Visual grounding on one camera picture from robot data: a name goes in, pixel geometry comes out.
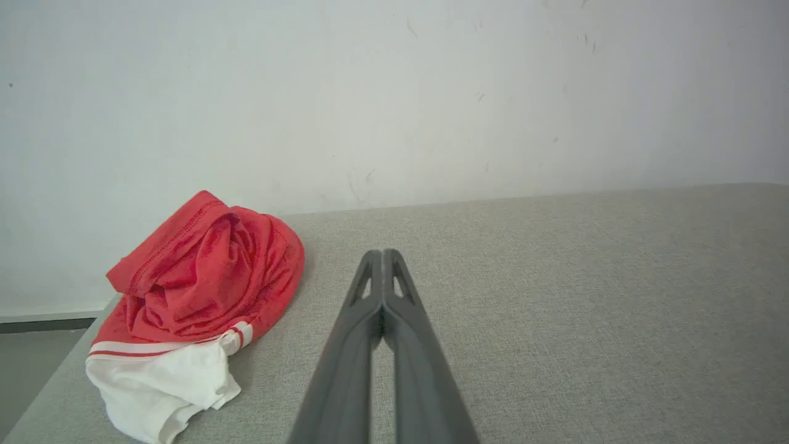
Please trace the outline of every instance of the gray fabric surface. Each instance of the gray fabric surface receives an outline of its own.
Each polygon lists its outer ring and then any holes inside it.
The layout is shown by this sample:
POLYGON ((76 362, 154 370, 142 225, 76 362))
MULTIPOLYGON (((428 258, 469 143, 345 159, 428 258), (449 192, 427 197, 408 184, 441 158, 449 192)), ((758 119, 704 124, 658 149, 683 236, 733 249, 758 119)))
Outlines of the gray fabric surface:
MULTIPOLYGON (((289 216, 301 289, 179 442, 284 442, 361 255, 398 248, 483 442, 789 440, 789 187, 701 186, 289 216)), ((9 444, 128 442, 84 375, 9 444)), ((376 442, 394 441, 379 348, 376 442)))

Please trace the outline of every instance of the red and white garment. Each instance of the red and white garment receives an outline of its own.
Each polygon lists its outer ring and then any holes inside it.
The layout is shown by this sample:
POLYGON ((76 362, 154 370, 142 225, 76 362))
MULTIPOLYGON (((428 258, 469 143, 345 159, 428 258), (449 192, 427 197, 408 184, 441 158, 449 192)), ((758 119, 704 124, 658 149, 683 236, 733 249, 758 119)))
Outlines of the red and white garment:
POLYGON ((238 395, 227 357, 279 320, 303 268, 281 220, 207 191, 190 199, 107 274, 123 297, 86 371, 112 424, 169 444, 195 413, 238 395))

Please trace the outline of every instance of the red cloth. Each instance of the red cloth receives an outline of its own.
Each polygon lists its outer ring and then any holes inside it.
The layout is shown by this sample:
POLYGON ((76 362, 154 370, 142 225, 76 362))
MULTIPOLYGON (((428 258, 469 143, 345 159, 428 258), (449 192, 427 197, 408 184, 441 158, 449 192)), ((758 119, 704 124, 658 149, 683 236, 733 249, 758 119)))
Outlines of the red cloth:
POLYGON ((244 322, 257 338, 284 313, 303 268, 301 240, 281 220, 201 191, 107 274, 123 299, 94 344, 195 342, 244 322))

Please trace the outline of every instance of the white cloth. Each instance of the white cloth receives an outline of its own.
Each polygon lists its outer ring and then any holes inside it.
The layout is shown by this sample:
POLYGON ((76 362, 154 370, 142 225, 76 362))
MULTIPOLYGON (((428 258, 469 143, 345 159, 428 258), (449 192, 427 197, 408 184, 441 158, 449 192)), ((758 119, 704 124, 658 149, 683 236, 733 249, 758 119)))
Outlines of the white cloth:
POLYGON ((241 392, 227 356, 243 341, 232 329, 195 344, 97 342, 85 370, 118 430, 148 444, 171 444, 195 413, 221 408, 241 392), (145 356, 145 350, 154 355, 145 356))

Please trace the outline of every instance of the gray floor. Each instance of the gray floor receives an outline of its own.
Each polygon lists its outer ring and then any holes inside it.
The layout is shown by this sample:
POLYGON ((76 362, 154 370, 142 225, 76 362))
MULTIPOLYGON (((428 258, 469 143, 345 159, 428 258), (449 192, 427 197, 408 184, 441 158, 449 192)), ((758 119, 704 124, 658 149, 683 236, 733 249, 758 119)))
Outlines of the gray floor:
POLYGON ((0 334, 0 441, 85 330, 0 334))

